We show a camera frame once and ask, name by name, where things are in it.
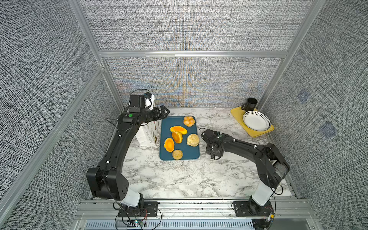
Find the cable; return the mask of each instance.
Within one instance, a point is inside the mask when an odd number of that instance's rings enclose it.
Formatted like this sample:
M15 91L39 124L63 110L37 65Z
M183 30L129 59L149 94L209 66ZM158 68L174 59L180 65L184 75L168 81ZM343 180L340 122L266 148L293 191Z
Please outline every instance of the cable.
M276 194L276 195L282 195L283 193L284 193L284 187L282 187L282 185L281 184L279 184L280 186L281 186L281 193L280 194L278 194L278 193L276 193L276 189L275 189L275 192L273 192L274 194Z
M106 184L106 179L105 179L105 173L106 173L106 171L104 170L103 171L103 182L105 183L105 186L106 186L106 189L107 189L107 191L109 192L109 194L110 194L110 196L114 199L114 201L121 207L121 209L127 214L127 217L128 217L128 219L129 219L129 222L131 223L132 221L131 221L131 219L130 219L130 217L129 217L129 215L128 215L128 213L125 211L125 209L123 208L123 206L115 199L115 197L111 194L111 191L110 191L110 188L107 186L107 184ZM128 226L125 222L124 222L124 220L123 220L123 215L121 215L121 220L122 220L122 222L123 222L123 224L125 224L126 226Z
M159 209L157 209L157 210L160 212L160 222L159 222L159 224L158 224L156 227L152 228L152 230L154 230L155 228L157 228L158 226L160 226L161 221L162 221L162 214L161 214L161 211L160 211Z
M117 218L118 215L119 215L119 213L115 216L115 221L114 221L114 227L116 228L116 230L118 230L117 226L116 226L116 218Z
M129 95L132 95L132 93L134 93L135 91L138 91L138 90L146 90L146 91L149 92L149 89L136 89L136 90L132 91Z
M148 211L147 211L147 209L145 209L145 210L146 210L146 215L145 215L145 217L143 218L142 222L144 221L144 219L146 219L146 222L144 223L144 225L143 225L143 226L145 226L145 225L146 225L146 223L147 223L147 215L148 215Z
M200 131L201 133L203 133L203 132L201 131L201 129L202 129L202 128L199 128L199 131ZM206 128L204 128L204 129L205 129L205 130L207 130Z
M273 196L273 199L274 199L274 201L275 201L275 209L273 210L273 213L276 215L276 197L275 197L275 196Z
M120 210L120 207L119 208L115 208L115 206L114 206L114 203L113 203L113 208L115 209L115 210Z
M119 131L119 128L118 128L114 123L110 122L108 119L110 119L110 118L105 118L105 120L106 120L107 122L109 122L110 124L112 124L113 126L115 126L115 127L116 127L116 130L118 131L119 135L121 136L121 133L120 133L120 131Z

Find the textured wall panel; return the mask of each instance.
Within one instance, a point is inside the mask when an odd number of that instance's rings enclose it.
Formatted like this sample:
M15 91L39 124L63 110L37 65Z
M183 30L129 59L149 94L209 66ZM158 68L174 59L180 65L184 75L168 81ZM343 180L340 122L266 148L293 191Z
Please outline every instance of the textured wall panel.
M324 229L366 229L368 5L327 0L266 103L297 190Z
M157 103L173 107L236 107L259 99L279 58L106 58L125 103L134 89L152 90Z
M97 65L68 1L2 1L0 198Z
M287 50L312 0L81 0L106 50Z
M70 229L79 201L89 195L86 172L100 162L119 111L103 78L98 80L45 160L3 229Z

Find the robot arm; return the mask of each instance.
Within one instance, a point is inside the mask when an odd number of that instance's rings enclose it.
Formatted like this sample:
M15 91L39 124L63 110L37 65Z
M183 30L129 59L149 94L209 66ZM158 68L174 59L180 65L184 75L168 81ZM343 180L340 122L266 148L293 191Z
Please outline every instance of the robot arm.
M247 158L256 164L261 182L249 199L248 208L252 215L258 215L290 170L279 150L271 143L266 146L254 145L210 129L204 131L201 137L207 143L206 153L211 155L211 159L220 159L225 151Z
M157 121L168 116L164 106L148 109L145 107L148 95L130 95L128 110L119 115L117 131L113 136L105 156L96 168L89 168L87 181L94 197L115 199L129 206L137 206L140 195L129 189L128 180L120 173L129 145L140 125Z

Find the aluminum frame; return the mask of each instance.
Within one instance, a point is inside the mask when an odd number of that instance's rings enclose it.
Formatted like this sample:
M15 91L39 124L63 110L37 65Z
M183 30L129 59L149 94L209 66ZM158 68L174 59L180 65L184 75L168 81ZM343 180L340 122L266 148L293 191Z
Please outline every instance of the aluminum frame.
M70 121L73 119L78 109L86 99L93 86L101 76L103 67L99 66L93 73L92 77L87 81L84 87L80 90L78 95L74 98L72 103L68 106L61 118L43 140L26 166L20 172L18 177L6 191L4 196L0 200L0 228L18 203L20 197L24 194L25 190L32 182L38 170L41 168L43 162L50 155L50 152L59 141L61 135L68 127Z
M146 199L159 202L163 219L264 219L266 217L237 217L231 208L233 201L244 201L248 198L183 198L183 199ZM87 220L115 219L117 211L113 209L114 201L89 200L81 201L76 213L72 229L82 230ZM322 229L319 220L307 199L276 197L276 217L283 219L303 218L314 229Z
M298 32L296 33L292 43L290 44L290 47L288 49L289 54L287 55L285 60L283 60L281 62L280 66L276 70L276 73L274 74L274 76L272 77L272 79L268 83L265 91L263 92L263 95L262 95L261 99L259 100L259 103L258 103L258 106L257 106L257 109L259 111L262 111L266 101L268 100L268 98L272 94L272 92L275 89L277 83L279 82L281 76L283 75L283 73L285 72L287 66L289 65L290 61L293 59L293 56L296 53L301 41L303 40L303 38L307 34L307 32L308 32L309 28L311 27L314 19L317 17L317 14L321 10L322 6L325 4L325 1L326 0L314 0L313 1L313 3L311 5L311 7L309 8L306 16L304 17L304 20L303 20L302 24L300 25L300 27L298 29Z
M124 110L123 100L119 94L114 79L112 78L110 71L108 70L108 66L106 65L104 60L99 56L99 48L97 41L95 39L95 36L93 35L91 27L89 26L86 15L84 14L84 11L82 9L82 6L80 5L78 0L68 0L68 2L75 14L75 17L77 18L79 25L81 26L82 32L89 44L89 47L91 48L92 54L95 57L96 62L98 63L98 65L103 65L104 68L106 69L103 76L105 78L107 87L109 88L109 91L115 101L116 106L120 111L123 111Z
M100 57L279 57L287 51L183 51L183 50L101 50Z

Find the marble countertop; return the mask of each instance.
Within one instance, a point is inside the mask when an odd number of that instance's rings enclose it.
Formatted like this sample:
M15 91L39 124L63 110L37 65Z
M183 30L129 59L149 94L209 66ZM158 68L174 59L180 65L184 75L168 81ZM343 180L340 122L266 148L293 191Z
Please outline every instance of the marble countertop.
M199 128L215 131L255 144L267 144L265 136L250 137L230 114L230 109L180 108L170 109L170 116L192 115ZM195 160L167 160L159 157L159 140L156 147L141 147L133 139L123 164L122 174L129 187L149 198L201 198L201 197L248 197L260 182L256 165L248 159L225 152L215 161L205 153L206 143L199 143L200 157ZM291 196L285 180L281 196Z

